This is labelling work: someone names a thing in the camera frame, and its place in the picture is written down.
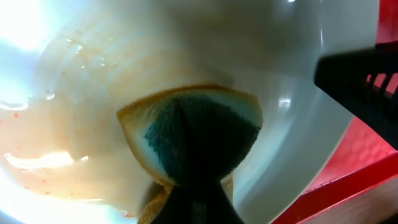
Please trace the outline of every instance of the white bowl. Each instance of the white bowl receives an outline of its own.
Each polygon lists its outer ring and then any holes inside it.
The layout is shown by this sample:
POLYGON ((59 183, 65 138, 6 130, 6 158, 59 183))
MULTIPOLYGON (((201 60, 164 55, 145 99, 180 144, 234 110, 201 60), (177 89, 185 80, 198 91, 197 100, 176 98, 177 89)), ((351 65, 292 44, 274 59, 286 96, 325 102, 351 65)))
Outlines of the white bowl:
POLYGON ((269 223, 351 115, 315 87, 321 54, 370 47, 373 0, 31 0, 0 7, 0 209, 25 223, 134 223, 153 188, 116 111, 181 85, 258 96, 263 129, 234 205, 269 223))

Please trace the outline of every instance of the red surface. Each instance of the red surface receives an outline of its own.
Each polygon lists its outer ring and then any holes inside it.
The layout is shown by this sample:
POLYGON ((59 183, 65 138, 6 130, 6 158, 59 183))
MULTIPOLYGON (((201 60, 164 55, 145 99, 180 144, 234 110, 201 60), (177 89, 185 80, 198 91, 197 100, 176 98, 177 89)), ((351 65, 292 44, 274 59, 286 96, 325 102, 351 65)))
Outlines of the red surface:
MULTIPOLYGON (((377 42, 398 41, 398 0, 380 0, 377 42)), ((394 75, 389 89, 398 86, 394 75)), ((398 153, 358 118, 350 124, 336 152, 275 224, 299 223, 372 189, 398 174, 398 153)))
POLYGON ((298 198, 273 224, 300 223, 398 175, 398 153, 298 198))
POLYGON ((336 152, 306 192, 360 170, 395 152, 395 149, 368 125, 354 118, 336 152))

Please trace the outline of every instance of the water droplet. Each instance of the water droplet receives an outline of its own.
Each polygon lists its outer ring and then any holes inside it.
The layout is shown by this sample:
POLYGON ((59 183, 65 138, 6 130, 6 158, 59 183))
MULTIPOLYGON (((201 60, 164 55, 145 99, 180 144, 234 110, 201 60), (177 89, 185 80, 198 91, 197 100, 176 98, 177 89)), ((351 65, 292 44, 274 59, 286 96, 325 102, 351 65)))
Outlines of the water droplet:
POLYGON ((55 97, 55 93, 51 93, 47 91, 47 96, 45 97, 46 100, 52 100, 55 97))
POLYGON ((279 103, 278 103, 279 108, 289 108, 290 107, 290 98, 279 98, 279 103))
POLYGON ((101 60, 102 60, 101 66, 103 67, 103 66, 105 66, 106 60, 105 60, 105 58, 101 58, 101 60))
POLYGON ((83 49, 83 46, 82 46, 82 45, 79 45, 79 46, 77 47, 76 54, 80 54, 80 52, 81 52, 82 49, 83 49))

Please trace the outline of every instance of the food residue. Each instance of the food residue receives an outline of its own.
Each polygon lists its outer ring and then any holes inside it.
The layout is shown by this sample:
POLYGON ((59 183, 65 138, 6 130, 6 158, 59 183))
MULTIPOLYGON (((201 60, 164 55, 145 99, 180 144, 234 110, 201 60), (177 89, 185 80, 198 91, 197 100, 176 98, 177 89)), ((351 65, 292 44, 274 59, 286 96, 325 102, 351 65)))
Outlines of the food residue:
POLYGON ((126 217, 126 218, 134 218, 135 215, 131 215, 130 213, 126 212, 126 213, 124 214, 124 217, 126 217))

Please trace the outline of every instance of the dish sponge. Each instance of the dish sponge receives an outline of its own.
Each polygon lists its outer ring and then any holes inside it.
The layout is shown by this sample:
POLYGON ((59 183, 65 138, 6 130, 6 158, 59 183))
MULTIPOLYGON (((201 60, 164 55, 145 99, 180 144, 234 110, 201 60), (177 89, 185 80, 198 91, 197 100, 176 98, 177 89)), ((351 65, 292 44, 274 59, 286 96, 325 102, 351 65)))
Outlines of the dish sponge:
POLYGON ((222 184, 232 199, 228 174, 246 157, 262 125, 255 96, 216 85, 163 91, 127 105, 117 116, 138 162, 164 186, 144 209, 140 223, 160 212, 173 185, 197 187, 225 177, 222 184), (181 126, 181 116, 188 119, 190 130, 181 126), (198 168, 206 170, 195 173, 198 168))

